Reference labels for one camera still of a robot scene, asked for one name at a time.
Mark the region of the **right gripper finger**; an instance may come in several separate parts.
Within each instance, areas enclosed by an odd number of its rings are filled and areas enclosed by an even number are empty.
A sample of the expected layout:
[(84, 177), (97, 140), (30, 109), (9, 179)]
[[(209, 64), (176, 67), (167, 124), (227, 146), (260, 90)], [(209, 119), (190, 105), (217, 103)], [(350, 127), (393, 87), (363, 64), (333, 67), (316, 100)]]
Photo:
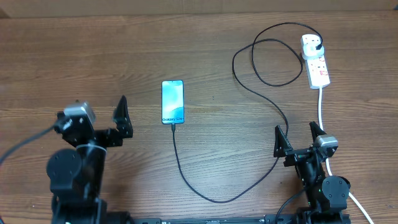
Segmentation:
[(310, 122), (309, 125), (311, 129), (313, 144), (321, 145), (323, 136), (326, 135), (326, 132), (324, 132), (315, 121)]
[(289, 151), (292, 151), (291, 146), (287, 136), (281, 130), (280, 126), (275, 127), (275, 144), (274, 144), (274, 157), (285, 157)]

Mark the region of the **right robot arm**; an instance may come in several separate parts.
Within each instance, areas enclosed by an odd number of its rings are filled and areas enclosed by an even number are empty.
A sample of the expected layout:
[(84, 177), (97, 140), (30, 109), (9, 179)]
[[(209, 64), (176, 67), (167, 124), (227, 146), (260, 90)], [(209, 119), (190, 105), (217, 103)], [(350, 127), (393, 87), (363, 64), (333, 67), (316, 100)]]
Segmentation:
[[(275, 215), (275, 223), (350, 223), (347, 198), (351, 184), (348, 179), (327, 176), (322, 164), (332, 157), (338, 148), (338, 140), (324, 132), (319, 125), (309, 123), (313, 143), (304, 149), (293, 149), (280, 126), (275, 127), (274, 157), (284, 158), (284, 166), (294, 167), (303, 189), (287, 199)], [(283, 209), (293, 200), (305, 194), (307, 207), (300, 207), (293, 215), (282, 217)]]

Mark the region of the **Galaxy S24+ smartphone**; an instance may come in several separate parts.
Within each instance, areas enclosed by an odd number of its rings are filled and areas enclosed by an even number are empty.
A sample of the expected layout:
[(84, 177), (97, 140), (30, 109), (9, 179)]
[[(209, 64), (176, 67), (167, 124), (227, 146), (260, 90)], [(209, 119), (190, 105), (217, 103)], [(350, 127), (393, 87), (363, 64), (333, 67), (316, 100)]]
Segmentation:
[(162, 82), (162, 123), (182, 124), (184, 115), (184, 85), (182, 80)]

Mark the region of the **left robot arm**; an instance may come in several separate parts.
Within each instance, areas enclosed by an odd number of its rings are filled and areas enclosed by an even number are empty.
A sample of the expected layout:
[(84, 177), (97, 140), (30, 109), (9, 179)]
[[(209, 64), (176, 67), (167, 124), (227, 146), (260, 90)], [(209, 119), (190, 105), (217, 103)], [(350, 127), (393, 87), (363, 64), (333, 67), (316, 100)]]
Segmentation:
[(58, 112), (54, 130), (71, 145), (54, 153), (47, 163), (52, 198), (52, 223), (133, 223), (129, 212), (108, 212), (100, 198), (109, 147), (122, 146), (133, 136), (127, 99), (113, 113), (115, 128), (95, 130), (88, 102), (76, 102)]

